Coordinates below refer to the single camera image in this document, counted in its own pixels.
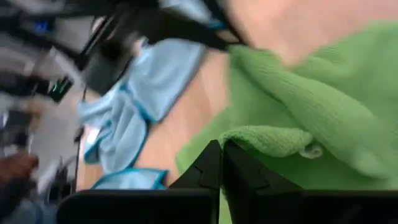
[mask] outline microfiber cloth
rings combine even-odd
[[[91,189],[165,189],[162,185],[166,170],[132,169],[108,174],[100,178]]]
[[[133,165],[146,138],[146,120],[167,114],[205,51],[201,44],[178,39],[142,44],[125,76],[104,97],[79,107],[82,123],[99,129],[87,138],[84,159],[100,162],[106,174]]]
[[[217,2],[221,7],[224,7],[224,1]],[[210,28],[223,27],[220,21],[213,18],[210,10],[202,0],[160,0],[159,3],[162,8],[175,9],[182,15],[206,24]]]
[[[397,40],[396,22],[378,22],[292,68],[230,47],[230,104],[180,150],[179,171],[231,139],[305,189],[398,189]],[[231,223],[223,196],[220,223]]]

